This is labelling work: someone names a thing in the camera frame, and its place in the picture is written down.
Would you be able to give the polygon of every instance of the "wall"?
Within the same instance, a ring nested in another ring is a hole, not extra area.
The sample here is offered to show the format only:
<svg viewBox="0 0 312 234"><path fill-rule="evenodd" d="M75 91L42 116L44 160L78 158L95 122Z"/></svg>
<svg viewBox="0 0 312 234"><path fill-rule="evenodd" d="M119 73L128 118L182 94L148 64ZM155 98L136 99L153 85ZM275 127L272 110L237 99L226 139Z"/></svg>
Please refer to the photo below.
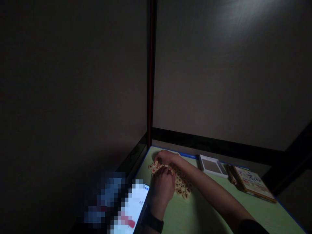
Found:
<svg viewBox="0 0 312 234"><path fill-rule="evenodd" d="M312 119L308 0L159 1L153 127L286 150Z"/></svg>
<svg viewBox="0 0 312 234"><path fill-rule="evenodd" d="M2 230L67 233L85 184L146 132L147 3L2 11Z"/></svg>

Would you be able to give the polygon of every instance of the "black beam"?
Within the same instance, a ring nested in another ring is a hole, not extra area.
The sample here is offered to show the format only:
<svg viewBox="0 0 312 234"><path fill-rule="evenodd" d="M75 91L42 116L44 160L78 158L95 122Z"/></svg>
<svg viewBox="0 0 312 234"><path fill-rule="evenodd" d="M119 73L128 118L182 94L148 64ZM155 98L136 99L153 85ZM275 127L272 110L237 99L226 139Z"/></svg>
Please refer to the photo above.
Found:
<svg viewBox="0 0 312 234"><path fill-rule="evenodd" d="M284 152L214 138L196 136L160 128L152 129L152 138L175 145L222 154L270 166L278 165Z"/></svg>
<svg viewBox="0 0 312 234"><path fill-rule="evenodd" d="M271 192L278 196L306 169L311 169L312 121L285 151L280 163L262 177Z"/></svg>
<svg viewBox="0 0 312 234"><path fill-rule="evenodd" d="M154 78L155 78L155 48L156 48L156 20L157 0L149 2L149 73L148 73L148 101L147 101L147 148L152 144L153 105L154 105Z"/></svg>

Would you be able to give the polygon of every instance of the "smartphone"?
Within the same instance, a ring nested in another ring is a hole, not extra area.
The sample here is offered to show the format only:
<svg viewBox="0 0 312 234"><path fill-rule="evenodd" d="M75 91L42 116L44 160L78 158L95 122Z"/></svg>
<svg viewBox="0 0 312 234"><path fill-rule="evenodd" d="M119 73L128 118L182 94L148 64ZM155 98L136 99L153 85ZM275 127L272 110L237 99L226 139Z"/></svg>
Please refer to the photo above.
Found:
<svg viewBox="0 0 312 234"><path fill-rule="evenodd" d="M141 229L141 220L146 208L146 198L150 187L145 184L133 184L132 191L118 212L114 233L133 234Z"/></svg>

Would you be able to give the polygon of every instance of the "hand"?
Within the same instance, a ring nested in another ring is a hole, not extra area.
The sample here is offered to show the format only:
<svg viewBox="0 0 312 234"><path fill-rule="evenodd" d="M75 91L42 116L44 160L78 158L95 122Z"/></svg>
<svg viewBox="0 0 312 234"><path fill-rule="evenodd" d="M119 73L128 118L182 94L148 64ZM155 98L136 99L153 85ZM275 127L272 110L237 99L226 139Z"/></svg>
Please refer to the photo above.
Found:
<svg viewBox="0 0 312 234"><path fill-rule="evenodd" d="M154 177L155 195L150 211L159 220L163 220L166 207L175 193L175 175L167 167L159 169Z"/></svg>
<svg viewBox="0 0 312 234"><path fill-rule="evenodd" d="M162 150L159 151L158 154L156 154L154 158L154 162L158 161L158 166L160 164L170 164L173 163L174 159L178 157L178 154L175 154L173 152Z"/></svg>

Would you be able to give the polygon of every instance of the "watch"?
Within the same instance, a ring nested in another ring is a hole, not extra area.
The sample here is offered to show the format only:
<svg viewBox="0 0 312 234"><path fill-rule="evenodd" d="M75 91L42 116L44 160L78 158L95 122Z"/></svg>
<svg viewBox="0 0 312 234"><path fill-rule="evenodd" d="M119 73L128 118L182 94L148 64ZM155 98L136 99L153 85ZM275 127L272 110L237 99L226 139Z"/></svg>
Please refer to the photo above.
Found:
<svg viewBox="0 0 312 234"><path fill-rule="evenodd" d="M163 221L155 218L154 215L150 213L150 206L146 207L144 223L150 228L154 229L156 232L161 233L163 231Z"/></svg>

